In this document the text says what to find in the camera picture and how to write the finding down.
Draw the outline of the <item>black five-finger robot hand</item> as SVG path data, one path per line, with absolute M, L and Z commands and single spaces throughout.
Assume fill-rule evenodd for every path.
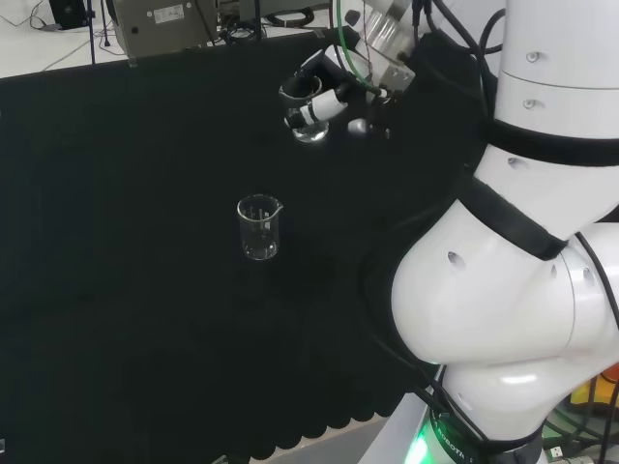
M 389 138 L 387 112 L 406 91 L 415 73 L 373 49 L 345 53 L 340 45 L 315 52 L 279 88 L 284 123 L 295 138 L 318 142 L 330 122 L 361 108 L 363 116 L 347 123 L 353 135 Z

